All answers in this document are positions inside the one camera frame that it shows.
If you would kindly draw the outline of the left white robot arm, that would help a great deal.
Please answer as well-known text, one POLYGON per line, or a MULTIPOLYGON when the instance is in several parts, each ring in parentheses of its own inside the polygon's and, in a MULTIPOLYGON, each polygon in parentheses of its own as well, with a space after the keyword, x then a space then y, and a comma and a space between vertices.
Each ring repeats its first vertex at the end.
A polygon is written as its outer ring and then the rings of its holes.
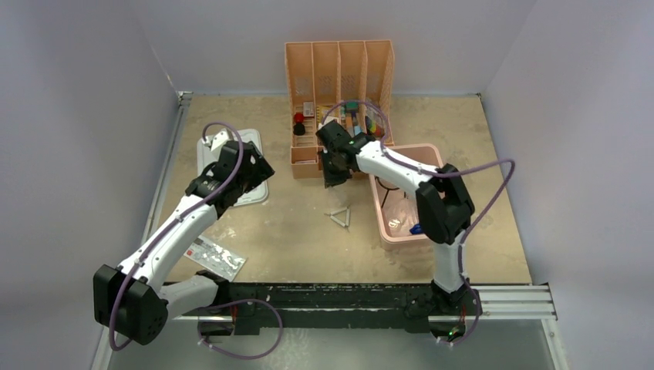
POLYGON ((147 345, 172 318, 196 308, 221 315, 230 295, 212 273, 166 285, 164 282, 199 236, 238 199, 274 174, 253 142, 228 140, 218 159, 193 179, 165 223, 117 267, 106 264, 93 276, 97 323, 147 345))

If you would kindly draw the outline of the small clear glass beaker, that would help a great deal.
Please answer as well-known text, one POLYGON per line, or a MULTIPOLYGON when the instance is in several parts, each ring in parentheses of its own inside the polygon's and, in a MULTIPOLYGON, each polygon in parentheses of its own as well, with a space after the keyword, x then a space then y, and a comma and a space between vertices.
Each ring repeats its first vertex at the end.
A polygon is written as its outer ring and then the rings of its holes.
POLYGON ((406 234, 407 223, 406 215, 391 216, 386 220, 388 235, 391 237, 401 237, 406 234))

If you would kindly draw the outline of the pink plastic bin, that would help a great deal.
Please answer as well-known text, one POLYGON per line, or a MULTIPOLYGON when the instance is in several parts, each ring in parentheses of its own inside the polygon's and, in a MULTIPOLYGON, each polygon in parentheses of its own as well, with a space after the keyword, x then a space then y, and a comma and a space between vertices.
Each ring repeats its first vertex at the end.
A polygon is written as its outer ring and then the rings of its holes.
MULTIPOLYGON (((435 167, 443 165, 440 152, 433 144, 393 146, 391 149, 416 162, 435 167)), ((387 251, 431 251, 431 241, 426 235, 411 233, 418 224, 416 201, 388 181, 370 175, 369 183, 382 247, 387 251)))

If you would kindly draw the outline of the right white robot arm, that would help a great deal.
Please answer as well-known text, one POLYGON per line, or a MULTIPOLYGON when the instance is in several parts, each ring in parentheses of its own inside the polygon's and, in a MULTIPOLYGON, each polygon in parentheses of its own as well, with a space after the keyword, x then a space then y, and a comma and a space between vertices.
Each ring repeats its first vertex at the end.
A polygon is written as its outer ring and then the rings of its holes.
POLYGON ((434 306, 444 314, 459 308, 470 285, 463 249, 475 206, 457 168, 412 160, 373 136, 351 136, 336 121, 320 125, 316 136, 323 145, 326 187, 345 183, 354 173, 367 173, 414 199, 420 229, 433 244, 434 306))

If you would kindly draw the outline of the clay pipe triangle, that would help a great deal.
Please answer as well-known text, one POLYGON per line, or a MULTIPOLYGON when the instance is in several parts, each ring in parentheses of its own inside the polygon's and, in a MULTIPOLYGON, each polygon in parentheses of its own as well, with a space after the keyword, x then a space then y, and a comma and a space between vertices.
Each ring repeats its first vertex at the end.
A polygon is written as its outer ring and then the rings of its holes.
POLYGON ((338 224, 344 229, 349 229, 351 223, 351 208, 350 206, 340 207, 336 210, 330 210, 325 213, 327 217, 334 223, 338 224))

